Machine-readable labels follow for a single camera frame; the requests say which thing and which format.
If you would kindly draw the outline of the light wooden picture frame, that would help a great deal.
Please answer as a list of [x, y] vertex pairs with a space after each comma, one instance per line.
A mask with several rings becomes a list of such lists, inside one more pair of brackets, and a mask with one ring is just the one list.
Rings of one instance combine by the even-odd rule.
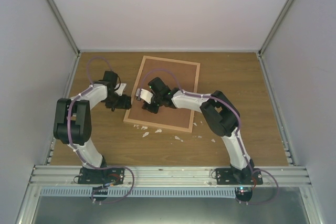
[[[206, 99], [196, 94], [200, 73], [197, 62], [144, 56], [132, 90], [132, 108], [127, 110], [123, 121], [125, 123], [141, 124], [161, 129], [192, 132], [194, 113], [200, 112], [200, 106]], [[172, 93], [173, 106], [160, 106], [158, 112], [151, 113], [142, 108], [144, 101], [151, 101], [148, 83], [159, 77], [170, 89], [177, 88]]]

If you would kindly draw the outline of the brown frame backing board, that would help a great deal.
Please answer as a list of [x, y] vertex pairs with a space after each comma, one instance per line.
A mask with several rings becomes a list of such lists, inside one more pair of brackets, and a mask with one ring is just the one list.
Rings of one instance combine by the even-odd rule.
[[148, 83], [155, 77], [170, 89], [181, 86], [184, 90], [196, 92], [200, 73], [197, 62], [144, 56], [132, 90], [132, 108], [127, 110], [125, 123], [142, 124], [167, 130], [192, 132], [194, 112], [188, 109], [172, 109], [161, 106], [157, 114], [142, 109], [143, 101], [135, 98], [138, 88], [149, 89]]

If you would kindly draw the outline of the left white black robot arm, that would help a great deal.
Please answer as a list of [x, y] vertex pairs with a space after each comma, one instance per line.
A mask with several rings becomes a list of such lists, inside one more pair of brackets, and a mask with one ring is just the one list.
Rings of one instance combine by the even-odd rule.
[[131, 97], [123, 93], [126, 86], [115, 72], [106, 71], [101, 80], [94, 81], [76, 96], [57, 101], [54, 138], [70, 147], [84, 168], [92, 169], [90, 178], [96, 184], [107, 181], [108, 171], [103, 155], [97, 151], [91, 139], [91, 110], [99, 103], [104, 103], [112, 112], [130, 109]]

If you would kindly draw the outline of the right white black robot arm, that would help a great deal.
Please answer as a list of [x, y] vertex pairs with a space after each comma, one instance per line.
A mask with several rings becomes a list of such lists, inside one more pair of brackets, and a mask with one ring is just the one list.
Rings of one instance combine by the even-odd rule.
[[143, 101], [142, 109], [157, 114], [164, 106], [201, 113], [210, 130], [224, 142], [233, 180], [243, 185], [252, 179], [254, 164], [241, 138], [240, 114], [222, 92], [199, 94], [179, 88], [170, 89], [159, 77], [148, 85], [149, 91], [142, 88], [136, 91], [136, 99]]

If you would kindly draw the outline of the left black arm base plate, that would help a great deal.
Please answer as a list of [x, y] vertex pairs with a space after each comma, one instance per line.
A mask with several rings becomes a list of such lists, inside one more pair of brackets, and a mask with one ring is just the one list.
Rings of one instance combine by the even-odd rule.
[[92, 184], [92, 185], [120, 185], [124, 180], [124, 168], [109, 168], [109, 169], [89, 169], [81, 168], [79, 175], [75, 177], [77, 184]]

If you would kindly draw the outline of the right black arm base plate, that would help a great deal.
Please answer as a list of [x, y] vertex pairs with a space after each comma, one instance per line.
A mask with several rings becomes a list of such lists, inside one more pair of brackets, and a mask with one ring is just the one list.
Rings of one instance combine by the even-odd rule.
[[263, 179], [258, 169], [251, 172], [249, 167], [242, 170], [234, 167], [215, 169], [216, 181], [218, 185], [262, 185]]

